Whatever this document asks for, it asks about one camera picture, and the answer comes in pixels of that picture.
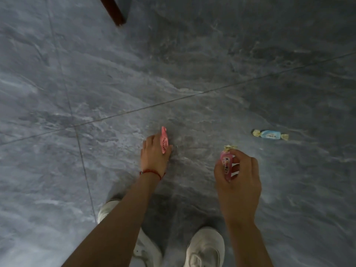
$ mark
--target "red bracelet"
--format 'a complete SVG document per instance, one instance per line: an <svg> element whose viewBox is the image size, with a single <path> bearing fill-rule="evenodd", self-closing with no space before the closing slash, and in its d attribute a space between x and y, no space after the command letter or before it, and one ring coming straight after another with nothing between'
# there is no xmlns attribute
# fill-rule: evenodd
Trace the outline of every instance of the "red bracelet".
<svg viewBox="0 0 356 267"><path fill-rule="evenodd" d="M146 169L146 170L140 172L140 175L141 175L141 174L144 174L144 173L146 173L146 172L152 172L152 173L154 173L154 174L157 174L157 175L159 176L159 180L162 180L163 176L165 175L165 174L164 174L164 175L161 177L161 175L160 175L157 171L155 171L155 170L153 170L153 169Z"/></svg>

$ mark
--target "chair leg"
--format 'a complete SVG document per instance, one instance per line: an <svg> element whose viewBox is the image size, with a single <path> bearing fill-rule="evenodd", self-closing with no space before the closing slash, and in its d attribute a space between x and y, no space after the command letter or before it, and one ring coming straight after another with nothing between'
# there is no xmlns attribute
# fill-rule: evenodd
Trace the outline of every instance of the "chair leg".
<svg viewBox="0 0 356 267"><path fill-rule="evenodd" d="M109 13L116 26L121 26L126 23L118 5L115 0L100 0L104 5L106 11Z"/></svg>

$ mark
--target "person's left arm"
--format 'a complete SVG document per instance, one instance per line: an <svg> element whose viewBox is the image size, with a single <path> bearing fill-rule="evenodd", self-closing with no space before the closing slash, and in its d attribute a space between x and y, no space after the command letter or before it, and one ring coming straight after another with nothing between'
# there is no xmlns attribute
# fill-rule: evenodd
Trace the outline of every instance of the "person's left arm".
<svg viewBox="0 0 356 267"><path fill-rule="evenodd" d="M162 154L160 134L148 137L141 150L141 169L164 175L172 146ZM147 172L138 178L122 201L98 224L62 267L127 267L130 264L149 199L160 178Z"/></svg>

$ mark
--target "forearm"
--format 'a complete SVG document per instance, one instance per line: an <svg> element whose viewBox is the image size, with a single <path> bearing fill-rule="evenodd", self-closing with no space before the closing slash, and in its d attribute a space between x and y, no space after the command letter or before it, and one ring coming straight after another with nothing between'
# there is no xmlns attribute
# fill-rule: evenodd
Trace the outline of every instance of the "forearm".
<svg viewBox="0 0 356 267"><path fill-rule="evenodd" d="M262 235L254 223L227 225L237 266L273 267Z"/></svg>
<svg viewBox="0 0 356 267"><path fill-rule="evenodd" d="M84 239L63 267L127 267L159 177L140 176L122 201Z"/></svg>

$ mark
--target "person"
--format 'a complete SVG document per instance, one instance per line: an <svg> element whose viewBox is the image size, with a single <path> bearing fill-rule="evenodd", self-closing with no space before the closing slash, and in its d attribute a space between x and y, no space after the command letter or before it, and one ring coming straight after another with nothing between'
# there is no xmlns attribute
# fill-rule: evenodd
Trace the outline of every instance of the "person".
<svg viewBox="0 0 356 267"><path fill-rule="evenodd" d="M159 267L162 254L141 229L149 199L166 172L173 146L162 154L160 134L149 136L141 149L143 174L119 200L100 210L98 225L69 256L62 267ZM254 223L261 194L258 162L243 152L231 149L232 171L237 178L227 182L220 161L214 176L220 209L229 232L237 266L273 267L262 236ZM202 228L192 238L184 267L221 267L224 240L213 228Z"/></svg>

